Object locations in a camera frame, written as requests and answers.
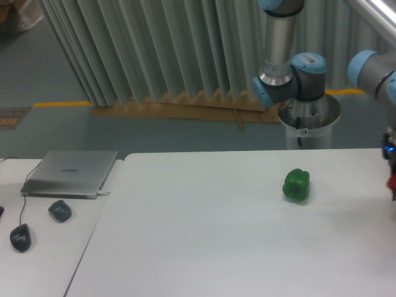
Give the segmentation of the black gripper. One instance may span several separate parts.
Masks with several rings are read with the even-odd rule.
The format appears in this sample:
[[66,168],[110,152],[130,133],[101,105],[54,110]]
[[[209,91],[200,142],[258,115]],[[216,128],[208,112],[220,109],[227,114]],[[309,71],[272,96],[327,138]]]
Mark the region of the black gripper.
[[390,174],[395,174],[395,144],[392,142],[391,134],[385,133],[381,140],[382,156],[387,160],[390,167]]

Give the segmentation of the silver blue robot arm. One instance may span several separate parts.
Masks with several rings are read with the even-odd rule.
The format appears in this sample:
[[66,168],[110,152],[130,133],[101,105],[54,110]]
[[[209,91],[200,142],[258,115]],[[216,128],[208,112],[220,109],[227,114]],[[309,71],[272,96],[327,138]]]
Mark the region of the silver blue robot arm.
[[[339,102],[325,93],[327,66],[317,53],[291,55],[296,16],[304,1],[259,1],[267,14],[265,63],[252,80],[259,102],[279,105],[288,149],[328,149],[332,126],[340,117]],[[395,174],[395,52],[364,50],[347,67],[350,82],[389,112],[382,136],[382,156]]]

